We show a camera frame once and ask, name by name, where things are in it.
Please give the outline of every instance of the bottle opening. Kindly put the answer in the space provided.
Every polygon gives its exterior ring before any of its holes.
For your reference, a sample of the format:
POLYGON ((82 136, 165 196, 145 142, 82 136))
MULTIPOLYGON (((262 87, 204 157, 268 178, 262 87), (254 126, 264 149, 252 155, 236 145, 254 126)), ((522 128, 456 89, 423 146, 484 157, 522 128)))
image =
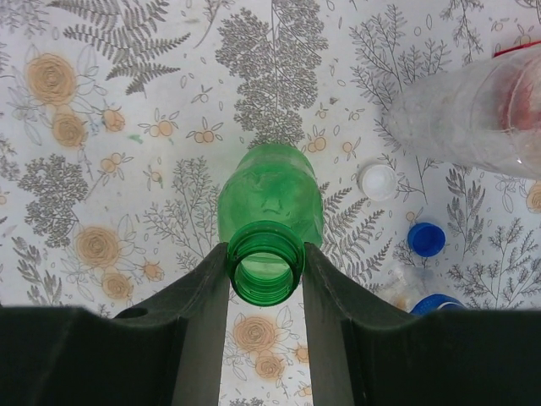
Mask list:
POLYGON ((289 298, 304 269, 303 241, 278 222, 252 222, 233 235, 227 272, 238 296, 273 306, 289 298))

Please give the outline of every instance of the green plastic bottle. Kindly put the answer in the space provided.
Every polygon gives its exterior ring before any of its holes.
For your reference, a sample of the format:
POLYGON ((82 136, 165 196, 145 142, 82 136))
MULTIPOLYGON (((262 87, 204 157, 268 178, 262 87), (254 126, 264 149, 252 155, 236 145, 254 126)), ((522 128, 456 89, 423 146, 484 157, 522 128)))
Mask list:
POLYGON ((288 145, 250 150, 218 200, 218 233, 228 242, 227 272, 252 305, 286 300, 304 269, 304 242, 321 246, 323 205, 314 169, 288 145))

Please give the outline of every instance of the white cap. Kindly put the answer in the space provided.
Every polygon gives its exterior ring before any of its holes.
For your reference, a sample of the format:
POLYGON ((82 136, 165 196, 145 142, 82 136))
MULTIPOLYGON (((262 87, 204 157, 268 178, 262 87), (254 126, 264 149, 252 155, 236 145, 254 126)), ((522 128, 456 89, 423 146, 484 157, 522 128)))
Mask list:
POLYGON ((396 173, 392 167, 376 164, 368 165, 357 178, 357 185, 363 193, 375 201, 390 199, 396 193, 396 173))

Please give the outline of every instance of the blue cap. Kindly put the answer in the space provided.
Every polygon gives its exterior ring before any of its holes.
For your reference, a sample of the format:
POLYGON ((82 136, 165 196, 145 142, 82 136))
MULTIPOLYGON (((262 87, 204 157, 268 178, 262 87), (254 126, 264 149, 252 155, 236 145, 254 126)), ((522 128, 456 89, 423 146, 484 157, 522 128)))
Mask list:
POLYGON ((445 233, 434 224, 421 222, 409 230, 407 243, 419 256, 434 256, 445 246, 445 233))

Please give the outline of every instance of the transparent bottle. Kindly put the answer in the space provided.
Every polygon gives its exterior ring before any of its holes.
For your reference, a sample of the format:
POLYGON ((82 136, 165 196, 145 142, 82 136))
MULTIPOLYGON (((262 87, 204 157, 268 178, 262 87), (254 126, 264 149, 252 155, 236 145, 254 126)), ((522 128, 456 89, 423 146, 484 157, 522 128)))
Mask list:
POLYGON ((218 200, 220 241, 229 242, 227 271, 247 302, 287 299, 304 268, 303 243, 320 247, 323 204, 314 170, 288 145, 250 150, 218 200))
POLYGON ((378 292, 378 296, 413 315, 425 315, 433 310, 464 309, 434 271, 402 264, 393 268, 392 281, 378 292))
POLYGON ((541 178, 541 47, 419 80, 394 100, 387 122, 419 155, 541 178))

